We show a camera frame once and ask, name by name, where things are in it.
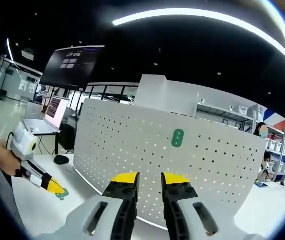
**led light strip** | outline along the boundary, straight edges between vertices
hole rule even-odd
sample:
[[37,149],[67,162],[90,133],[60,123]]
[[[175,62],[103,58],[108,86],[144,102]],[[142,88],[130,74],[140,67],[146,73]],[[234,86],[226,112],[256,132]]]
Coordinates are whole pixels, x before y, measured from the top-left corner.
[[[101,191],[99,191],[93,184],[91,184],[76,168],[75,168],[74,170],[75,170],[75,171],[79,174],[79,176],[81,176],[81,178],[82,178],[86,183],[88,183],[89,186],[91,186],[99,195],[101,195],[101,196],[103,195],[103,193],[102,193]],[[141,218],[140,216],[137,216],[137,219],[139,219],[139,220],[142,221],[142,222],[145,222],[146,224],[152,225],[152,226],[154,226],[154,227],[156,227],[156,228],[160,228],[160,229],[163,229],[163,230],[168,231],[168,228],[163,227],[163,226],[160,226],[160,225],[158,225],[158,224],[154,224],[154,223],[152,223],[151,221],[147,221],[147,220]]]
[[8,48],[8,52],[9,52],[11,60],[14,61],[14,57],[13,57],[13,54],[12,54],[11,46],[9,44],[9,38],[7,38],[7,48]]
[[277,42],[275,39],[273,39],[271,36],[263,32],[259,28],[245,21],[242,21],[238,18],[228,16],[222,13],[214,12],[214,11],[192,9],[192,8],[158,9],[158,10],[145,11],[145,12],[133,14],[130,16],[126,16],[126,17],[113,21],[112,24],[115,26],[119,26],[122,24],[126,24],[132,21],[139,20],[139,19],[146,19],[146,18],[160,17],[160,16],[175,16],[175,15],[205,17],[205,18],[216,19],[216,20],[220,20],[220,21],[224,21],[224,22],[236,25],[238,27],[246,29],[256,34],[257,36],[261,37],[266,42],[273,45],[278,51],[280,51],[285,56],[285,48],[279,42]]

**computer mouse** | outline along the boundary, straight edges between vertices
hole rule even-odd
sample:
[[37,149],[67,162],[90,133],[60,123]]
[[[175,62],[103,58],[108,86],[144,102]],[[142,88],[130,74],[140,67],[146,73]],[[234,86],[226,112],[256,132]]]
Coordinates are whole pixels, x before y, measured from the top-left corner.
[[53,162],[57,165],[64,165],[64,164],[67,164],[69,163],[69,158],[66,157],[66,156],[62,156],[62,155],[57,155]]

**monitor screen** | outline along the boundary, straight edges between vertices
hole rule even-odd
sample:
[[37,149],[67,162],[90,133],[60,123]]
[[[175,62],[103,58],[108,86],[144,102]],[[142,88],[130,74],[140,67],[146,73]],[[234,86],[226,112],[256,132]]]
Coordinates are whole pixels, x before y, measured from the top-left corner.
[[41,85],[84,91],[103,46],[57,50],[40,79]]
[[53,96],[44,119],[57,129],[61,127],[69,99]]

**cable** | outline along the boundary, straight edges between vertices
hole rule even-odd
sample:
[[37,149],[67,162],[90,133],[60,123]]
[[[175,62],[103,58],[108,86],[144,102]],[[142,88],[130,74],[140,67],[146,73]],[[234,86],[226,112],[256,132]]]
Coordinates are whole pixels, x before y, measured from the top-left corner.
[[12,136],[14,136],[14,133],[13,133],[13,132],[9,133],[9,135],[8,135],[8,139],[7,139],[7,143],[6,143],[6,149],[7,149],[7,147],[8,147],[9,137],[10,137],[11,135],[12,135]]
[[40,144],[39,144],[39,150],[40,150],[41,155],[43,155],[43,151],[41,149],[41,145]]
[[67,172],[69,172],[69,173],[74,172],[74,171],[75,171],[75,169],[76,169],[76,168],[75,168],[74,166],[72,167],[72,169],[71,169],[71,170],[69,170],[69,169],[65,168],[65,170],[66,170]]
[[39,149],[41,149],[41,145],[40,144],[42,144],[43,145],[43,147],[44,147],[44,149],[47,151],[47,153],[48,154],[50,154],[50,155],[52,155],[49,151],[48,151],[48,149],[45,147],[45,145],[44,145],[44,143],[43,143],[43,136],[41,136],[40,138],[40,141],[39,141]]

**wall-mounted monitor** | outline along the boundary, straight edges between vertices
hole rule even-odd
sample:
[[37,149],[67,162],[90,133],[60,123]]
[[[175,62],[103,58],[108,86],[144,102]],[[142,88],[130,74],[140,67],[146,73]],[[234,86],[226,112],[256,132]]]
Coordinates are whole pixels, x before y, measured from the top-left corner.
[[104,46],[81,46],[56,50],[46,66],[40,84],[85,90],[103,48]]

